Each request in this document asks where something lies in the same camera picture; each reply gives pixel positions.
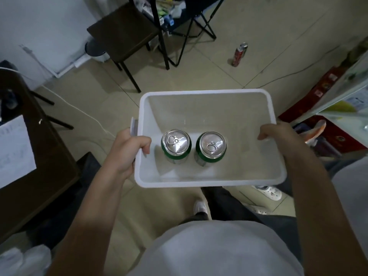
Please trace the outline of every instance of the wooden table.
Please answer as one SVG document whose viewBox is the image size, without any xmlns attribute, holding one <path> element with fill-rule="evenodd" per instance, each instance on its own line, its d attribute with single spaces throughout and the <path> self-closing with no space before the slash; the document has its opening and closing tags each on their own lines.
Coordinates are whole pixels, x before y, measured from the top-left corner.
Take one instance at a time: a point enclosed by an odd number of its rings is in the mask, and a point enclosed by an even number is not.
<svg viewBox="0 0 368 276">
<path fill-rule="evenodd" d="M 75 160 L 23 79 L 17 73 L 0 69 L 0 89 L 4 88 L 12 89 L 21 98 L 13 117 L 23 115 L 37 168 L 0 189 L 0 243 L 67 190 L 80 175 Z"/>
</svg>

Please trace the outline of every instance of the chair seat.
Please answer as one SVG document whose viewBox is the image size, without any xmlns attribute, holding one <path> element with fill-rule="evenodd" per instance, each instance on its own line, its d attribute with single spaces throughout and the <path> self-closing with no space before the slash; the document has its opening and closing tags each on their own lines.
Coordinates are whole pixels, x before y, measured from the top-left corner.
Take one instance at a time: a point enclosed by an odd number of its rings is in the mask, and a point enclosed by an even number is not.
<svg viewBox="0 0 368 276">
<path fill-rule="evenodd" d="M 159 29 L 130 3 L 88 27 L 87 31 L 115 62 L 126 60 L 159 33 Z"/>
</svg>

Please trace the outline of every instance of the green can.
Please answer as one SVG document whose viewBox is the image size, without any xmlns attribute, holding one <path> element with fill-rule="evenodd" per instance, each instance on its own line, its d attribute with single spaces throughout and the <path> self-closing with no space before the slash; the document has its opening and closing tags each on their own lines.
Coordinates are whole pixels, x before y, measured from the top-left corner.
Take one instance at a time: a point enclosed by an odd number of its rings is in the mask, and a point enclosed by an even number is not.
<svg viewBox="0 0 368 276">
<path fill-rule="evenodd" d="M 194 159 L 202 167 L 220 161 L 226 152 L 226 140 L 218 132 L 205 132 L 195 144 Z"/>
<path fill-rule="evenodd" d="M 192 141 L 189 135 L 182 130 L 169 130 L 162 136 L 161 148 L 169 162 L 182 164 L 188 158 Z"/>
</svg>

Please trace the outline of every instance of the translucent storage box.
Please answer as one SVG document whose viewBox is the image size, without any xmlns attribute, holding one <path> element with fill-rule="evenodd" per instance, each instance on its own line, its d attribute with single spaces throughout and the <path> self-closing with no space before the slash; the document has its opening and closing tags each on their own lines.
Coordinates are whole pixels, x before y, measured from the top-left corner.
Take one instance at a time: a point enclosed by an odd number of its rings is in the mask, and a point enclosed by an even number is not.
<svg viewBox="0 0 368 276">
<path fill-rule="evenodd" d="M 145 188 L 276 185 L 286 178 L 283 157 L 273 139 L 257 140 L 260 126 L 276 123 L 271 96 L 263 89 L 149 92 L 140 99 L 138 135 L 152 138 L 150 154 L 140 150 L 135 179 Z M 161 148 L 170 129 L 189 134 L 186 162 L 170 163 Z M 224 136 L 227 150 L 217 163 L 194 160 L 198 137 L 207 131 Z"/>
</svg>

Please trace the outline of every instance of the red can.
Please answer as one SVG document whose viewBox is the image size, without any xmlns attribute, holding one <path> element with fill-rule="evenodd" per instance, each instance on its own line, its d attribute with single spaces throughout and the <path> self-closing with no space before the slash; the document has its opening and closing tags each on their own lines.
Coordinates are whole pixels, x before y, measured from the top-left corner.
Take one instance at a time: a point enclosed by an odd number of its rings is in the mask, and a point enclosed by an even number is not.
<svg viewBox="0 0 368 276">
<path fill-rule="evenodd" d="M 242 43 L 236 50 L 234 54 L 234 58 L 232 60 L 232 66 L 237 67 L 240 63 L 240 60 L 242 57 L 244 57 L 244 54 L 246 52 L 246 49 L 248 48 L 248 45 L 246 43 Z"/>
</svg>

